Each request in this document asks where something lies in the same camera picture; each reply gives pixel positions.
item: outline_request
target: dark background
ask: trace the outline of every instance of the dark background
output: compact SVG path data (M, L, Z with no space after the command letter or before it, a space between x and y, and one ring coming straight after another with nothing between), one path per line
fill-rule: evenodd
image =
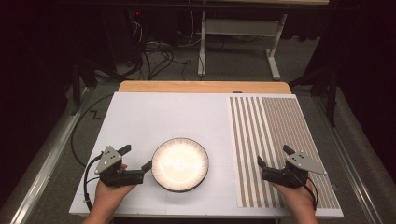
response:
M282 38L297 35L304 41L321 36L307 68L309 73L326 65L332 57L329 52L345 43L345 34L351 27L357 27L351 33L352 41L342 46L346 51L337 69L339 87L378 157L396 179L392 152L396 145L396 28L392 23L396 20L388 5L391 1L345 0L331 1L331 5L354 6L360 2L368 7L367 14L358 19L330 18L319 13L290 14ZM191 33L190 12L157 10L155 18L152 14L146 14L151 33L163 41L176 44L177 27L183 33ZM163 29L166 25L172 29ZM58 8L50 0L2 1L0 35L0 95L1 102L5 102L0 116L2 206L64 112L64 92L71 84L75 60L90 58L108 68L115 65L103 18L96 9Z

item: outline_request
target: wooden table edge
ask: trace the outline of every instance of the wooden table edge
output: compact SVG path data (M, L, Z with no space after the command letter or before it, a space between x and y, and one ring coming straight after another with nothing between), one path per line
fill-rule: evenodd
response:
M291 94L285 82L245 81L123 81L120 92L275 93Z

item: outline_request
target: black cable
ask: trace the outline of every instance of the black cable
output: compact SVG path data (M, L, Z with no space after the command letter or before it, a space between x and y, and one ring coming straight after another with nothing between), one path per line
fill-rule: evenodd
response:
M183 64L183 65L184 65L184 66L183 66L183 70L181 70L181 78L183 78L183 81L186 80L186 78L184 78L184 69L186 69L187 64L189 64L190 62L191 62L191 60L187 60L187 61L184 62L184 63L181 63L181 62L178 62L178 61L174 61L174 63L180 63L180 64Z
M311 183L312 183L312 186L314 186L315 193L317 194L317 206L318 206L318 202L319 202L319 195L318 195L318 189L317 189L317 186L315 185L314 181L312 181L312 179L311 179L311 178L309 178L309 177L308 177L308 179L309 179L309 181L311 181Z
M139 78L137 80L144 80L145 76L143 75L142 69L139 71Z
M149 80L149 74L151 72L151 65L150 65L150 62L149 62L149 56L147 55L146 52L144 52L144 55L146 56L146 61L148 62L148 80Z
M102 154L103 154L103 152L99 156L93 158L93 160L90 161L90 163L87 165L87 168L85 169L85 174L84 174L84 202L87 204L87 207L88 207L88 209L90 211L92 209L92 203L91 203L91 199L90 199L90 194L87 191L88 172L90 171L91 166L93 165L93 163L96 162L96 161L99 161L102 158Z
M72 148L72 152L73 152L73 156L75 157L75 159L77 160L77 162L82 165L84 168L86 167L86 164L84 164L77 156L76 154L76 150L74 147L74 135L76 133L76 129L79 125L79 123L81 122L81 120L84 118L84 116L91 110L91 108L93 108L95 105L97 105L98 103L100 103L101 101L105 100L106 98L113 96L114 93L111 93L107 96L102 97L101 99L99 99L98 101L96 101L95 103L93 103L92 105L90 105L90 107L88 107L88 109L81 115L81 117L78 118L78 121L76 122L76 125L74 126L72 132L71 132L71 136L70 136L70 147Z
M223 38L227 39L227 40L232 40L234 42L252 43L252 42L263 39L263 36L255 36L251 40L243 40L243 39L233 38L232 36L228 36L228 35L224 36Z
M308 191L308 193L312 196L312 199L313 199L312 204L314 206L314 211L317 211L318 197L317 198L315 197L314 192L312 192L312 190L305 183L303 183L303 181L301 181L301 179L299 177L297 177L297 175L295 175L293 172L290 172L290 173L294 176L294 178L296 178L302 184L302 186L306 189L306 191Z
M93 180L95 180L95 179L99 179L99 178L100 178L99 176L98 176L98 177L94 177L94 178L88 180L88 181L87 181L87 184L90 183L91 181L93 181Z
M171 51L165 51L165 50L163 50L163 49L160 48L160 53L161 53L161 55L163 56L163 61L160 62L159 64L157 64L157 66L155 66L155 67L152 69L152 71L151 71L152 74L150 74L150 76L148 77L148 80L152 80L154 77L156 77L158 74L160 74L160 72L161 72L163 69L167 68L167 67L172 63L172 61L173 61L173 59L174 59L174 54L173 54ZM158 71L156 71L156 72L154 73L155 69L157 69L157 68L160 67L163 63L166 63L166 62L169 62L169 63L166 64L165 66L163 66L162 68L160 68Z
M221 40L221 46L218 47L218 48L211 48L211 47L209 47L208 45L206 45L205 47L206 47L207 49L212 49L212 50L224 49L224 46L225 46L225 38L224 38L224 36L222 36L222 35L213 35L213 36L214 36L215 38L218 38L218 39Z

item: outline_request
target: electrical cord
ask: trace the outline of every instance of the electrical cord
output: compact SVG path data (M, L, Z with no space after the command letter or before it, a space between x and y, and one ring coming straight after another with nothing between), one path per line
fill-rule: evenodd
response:
M93 181L93 180L95 180L95 179L99 179L99 178L100 178L99 176L98 176L98 177L91 178L90 180L87 181L87 184L90 183L91 181Z
M108 69L100 64L97 64L93 62L92 60L89 59L84 59L85 63L88 64L89 66L99 69L109 75L109 77L104 77L98 74L95 74L99 78L103 79L111 79L115 78L118 81L124 81L124 80L134 80L132 78L127 78L129 75L132 75L139 71L141 67L143 66L143 59L142 59L142 52L143 48L145 46L144 44L144 29L142 26L137 22L134 21L133 19L130 18L130 15L127 11L124 13L125 20L127 21L127 28L128 28L128 34L132 43L132 48L134 49L132 52L132 60L134 63L134 67L131 68L129 71L119 74L117 71L114 71L112 69Z
M308 177L308 179L311 181L312 185L315 188L315 192L317 193L317 197L315 197L314 192L312 192L312 190L305 183L303 183L303 181L301 181L301 179L299 177L297 177L297 175L295 175L293 172L290 172L290 174L292 174L294 176L294 178L296 178L302 184L303 188L305 188L306 191L308 191L308 193L312 196L312 199L313 199L312 204L314 206L314 211L317 211L317 207L318 207L318 189L315 186L315 184L312 181L312 179Z
M161 48L162 42L148 42L147 46L151 45L151 44L155 44L156 45L155 48L144 51L144 55L145 55L146 61L148 63L148 80L152 80L154 77L158 76L163 69L169 67L172 63L178 63L178 64L184 65L183 69L181 71L181 76L182 76L183 80L185 80L184 71L186 69L186 66L191 62L191 60L187 60L186 62L176 61L174 53L171 50L165 50L165 49ZM149 59L150 55L152 55L154 53L161 54L162 59L159 62L153 62Z
M256 36L256 37L254 37L254 38L251 39L251 40L242 40L242 39L238 39L238 38L232 38L232 37L229 37L228 35L208 35L208 36L212 36L212 37L215 37L215 38L221 40L221 46L218 47L218 48L211 48L211 47L209 47L209 46L206 46L207 49L213 49L213 50L224 49L225 41L226 41L226 40L231 40L231 41L233 41L233 42L241 42L241 43L252 43L252 42L255 42L255 41L258 41L258 40L263 39L262 36Z
M85 202L85 204L87 204L87 207L88 207L88 209L90 211L92 209L92 202L91 202L91 199L90 199L90 194L88 193L88 190L87 190L88 172L90 171L91 166L93 165L93 163L96 162L96 161L99 161L102 158L102 155L103 155L103 152L99 156L93 158L93 160L91 160L91 162L87 165L87 168L85 169L85 174L84 174L84 202Z
M201 42L201 39L195 41L194 43L191 43L192 38L194 36L195 32L194 32L194 14L193 11L191 12L191 35L190 35L190 40L187 44L182 44L182 45L178 45L178 47L180 48L184 48L184 47L190 47L190 46L194 46L196 44L198 44L199 42Z
M74 146L74 136L75 136L75 133L76 133L76 129L77 129L78 125L81 123L81 120L85 117L85 115L86 115L89 111L91 111L91 109L92 109L95 105L99 104L100 102L102 102L103 100L105 100L106 98L111 97L111 96L113 96L113 93L111 93L111 94L109 94L109 95L107 95L107 96L102 97L101 99L99 99L98 101L96 101L95 103L93 103L92 105L90 105L90 107L88 107L88 109L85 110L85 112L81 115L81 117L78 118L78 121L76 122L76 125L74 126L74 128L73 128L73 130L72 130L72 132L71 132L71 136L70 136L70 147L71 147L71 149L72 149L73 156L75 157L76 161L77 161L82 167L84 167L84 168L86 167L86 164L84 164L84 162L82 162L82 161L78 158L77 153L76 153L76 150L75 150L75 146Z

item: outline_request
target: wrist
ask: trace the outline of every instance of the wrist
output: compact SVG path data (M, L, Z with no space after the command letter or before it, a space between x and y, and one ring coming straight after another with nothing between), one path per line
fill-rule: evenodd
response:
M113 218L113 213L93 206L83 224L107 224Z
M312 204L299 206L298 208L292 209L291 212L296 223L298 224L318 224Z

